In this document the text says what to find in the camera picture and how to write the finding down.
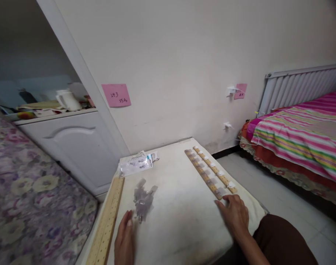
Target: brown pants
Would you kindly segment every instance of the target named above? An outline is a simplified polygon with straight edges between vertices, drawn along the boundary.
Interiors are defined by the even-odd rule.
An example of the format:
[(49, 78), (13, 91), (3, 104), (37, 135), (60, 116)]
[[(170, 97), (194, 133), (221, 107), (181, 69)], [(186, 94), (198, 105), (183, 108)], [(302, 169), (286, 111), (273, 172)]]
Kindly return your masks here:
[[(298, 230), (285, 219), (266, 215), (260, 222), (253, 238), (271, 265), (318, 264)], [(216, 264), (248, 265), (242, 250), (235, 246)]]

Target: tiled floor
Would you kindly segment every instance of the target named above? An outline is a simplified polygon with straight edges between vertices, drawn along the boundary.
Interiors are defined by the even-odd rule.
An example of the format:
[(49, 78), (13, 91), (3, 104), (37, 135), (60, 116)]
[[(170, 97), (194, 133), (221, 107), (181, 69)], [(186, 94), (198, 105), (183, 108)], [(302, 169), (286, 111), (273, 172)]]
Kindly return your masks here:
[(255, 161), (238, 153), (217, 161), (271, 214), (283, 217), (298, 229), (320, 265), (336, 265), (336, 222), (256, 166)]

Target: pink sticky note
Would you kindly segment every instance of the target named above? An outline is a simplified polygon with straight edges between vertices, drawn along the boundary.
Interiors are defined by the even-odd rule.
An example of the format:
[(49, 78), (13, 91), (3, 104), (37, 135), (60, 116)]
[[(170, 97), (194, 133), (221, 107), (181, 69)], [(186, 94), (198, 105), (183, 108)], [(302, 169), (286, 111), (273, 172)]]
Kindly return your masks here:
[(234, 94), (234, 99), (242, 99), (245, 96), (247, 84), (237, 84), (236, 88), (240, 89)]
[(126, 84), (102, 84), (109, 107), (131, 106)]

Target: white kettle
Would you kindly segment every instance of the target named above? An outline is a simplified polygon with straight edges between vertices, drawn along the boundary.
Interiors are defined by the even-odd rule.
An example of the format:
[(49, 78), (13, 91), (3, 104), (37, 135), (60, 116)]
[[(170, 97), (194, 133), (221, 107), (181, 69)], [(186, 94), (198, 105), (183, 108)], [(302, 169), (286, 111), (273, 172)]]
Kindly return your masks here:
[(69, 111), (82, 109), (81, 104), (76, 100), (75, 96), (69, 89), (57, 90), (56, 93), (56, 99), (63, 108)]

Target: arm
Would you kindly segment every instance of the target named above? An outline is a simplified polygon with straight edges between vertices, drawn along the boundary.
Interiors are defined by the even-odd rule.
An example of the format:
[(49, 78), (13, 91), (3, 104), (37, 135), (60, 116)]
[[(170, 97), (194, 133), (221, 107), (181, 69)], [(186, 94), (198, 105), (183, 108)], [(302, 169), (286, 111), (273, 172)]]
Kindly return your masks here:
[(229, 201), (228, 206), (215, 201), (222, 218), (234, 239), (242, 249), (250, 265), (270, 265), (248, 230), (249, 213), (244, 202), (238, 195), (226, 195), (223, 199)]

